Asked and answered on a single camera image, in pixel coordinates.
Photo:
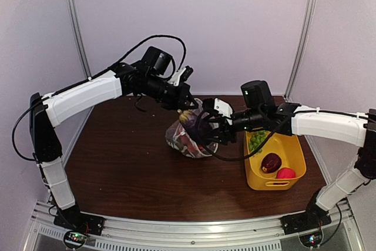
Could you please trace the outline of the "purple toy eggplant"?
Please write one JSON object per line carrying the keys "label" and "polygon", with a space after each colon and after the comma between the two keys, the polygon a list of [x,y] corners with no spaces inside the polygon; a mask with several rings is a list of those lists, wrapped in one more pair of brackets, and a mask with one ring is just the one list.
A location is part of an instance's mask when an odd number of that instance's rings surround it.
{"label": "purple toy eggplant", "polygon": [[198,130],[195,130],[198,116],[193,111],[185,110],[179,113],[179,122],[193,141],[198,142],[199,137],[202,137],[212,130],[212,126],[206,121],[200,122]]}

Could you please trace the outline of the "red toy cherries bunch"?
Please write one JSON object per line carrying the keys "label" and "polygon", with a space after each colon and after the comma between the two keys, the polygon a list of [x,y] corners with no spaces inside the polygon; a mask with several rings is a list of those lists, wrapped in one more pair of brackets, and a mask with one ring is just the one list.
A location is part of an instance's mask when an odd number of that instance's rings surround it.
{"label": "red toy cherries bunch", "polygon": [[177,141],[183,147],[185,146],[190,152],[200,152],[203,149],[202,146],[198,145],[187,134],[179,135]]}

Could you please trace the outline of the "clear polka dot zip bag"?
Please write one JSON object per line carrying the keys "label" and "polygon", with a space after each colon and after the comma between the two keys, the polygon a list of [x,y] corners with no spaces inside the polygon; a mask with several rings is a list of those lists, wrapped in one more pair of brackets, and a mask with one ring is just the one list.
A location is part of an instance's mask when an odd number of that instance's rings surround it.
{"label": "clear polka dot zip bag", "polygon": [[199,98],[195,98],[195,101],[199,106],[197,109],[177,111],[179,114],[178,120],[166,130],[165,139],[171,148],[179,151],[182,155],[193,159],[200,159],[211,156],[211,153],[190,136],[191,133],[193,136],[196,136],[194,124],[198,114],[203,110],[203,101]]}

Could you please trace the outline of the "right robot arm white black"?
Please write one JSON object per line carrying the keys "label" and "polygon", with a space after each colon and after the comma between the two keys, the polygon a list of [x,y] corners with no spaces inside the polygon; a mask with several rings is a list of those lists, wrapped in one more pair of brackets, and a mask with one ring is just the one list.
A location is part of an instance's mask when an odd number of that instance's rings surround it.
{"label": "right robot arm white black", "polygon": [[240,131],[268,130],[292,136],[316,136],[339,140],[359,148],[354,166],[317,192],[301,215],[306,228],[314,228],[340,200],[361,185],[375,179],[375,110],[346,113],[310,108],[299,103],[276,105],[266,81],[250,81],[241,86],[247,109],[235,113],[227,102],[206,99],[204,110],[218,127],[210,134],[219,144],[234,142]]}

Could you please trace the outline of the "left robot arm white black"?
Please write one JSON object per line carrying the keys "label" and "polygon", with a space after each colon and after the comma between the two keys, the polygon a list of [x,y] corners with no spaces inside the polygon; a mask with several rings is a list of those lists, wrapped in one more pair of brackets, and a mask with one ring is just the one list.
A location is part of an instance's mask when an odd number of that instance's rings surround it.
{"label": "left robot arm white black", "polygon": [[198,104],[186,83],[193,72],[191,67],[175,72],[170,79],[162,77],[172,62],[170,54],[150,46],[133,64],[120,61],[65,89],[32,95],[29,125],[36,160],[57,207],[63,210],[62,221],[72,230],[80,229],[85,218],[74,209],[77,204],[63,168],[55,128],[77,113],[129,94],[151,97],[166,110],[196,109]]}

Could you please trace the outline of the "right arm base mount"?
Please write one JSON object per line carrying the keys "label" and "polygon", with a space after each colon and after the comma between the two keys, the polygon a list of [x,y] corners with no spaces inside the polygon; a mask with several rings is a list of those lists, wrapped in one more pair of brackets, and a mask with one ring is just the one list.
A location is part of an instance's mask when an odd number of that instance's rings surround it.
{"label": "right arm base mount", "polygon": [[321,209],[306,209],[300,213],[285,215],[280,220],[285,235],[319,229],[331,223],[329,213]]}

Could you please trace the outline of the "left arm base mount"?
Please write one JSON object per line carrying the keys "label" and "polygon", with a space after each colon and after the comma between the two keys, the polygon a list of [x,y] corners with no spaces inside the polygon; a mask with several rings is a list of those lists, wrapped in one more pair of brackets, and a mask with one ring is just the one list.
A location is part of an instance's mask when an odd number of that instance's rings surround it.
{"label": "left arm base mount", "polygon": [[82,213],[80,210],[59,210],[53,224],[65,229],[74,230],[86,235],[100,236],[105,219],[101,216]]}

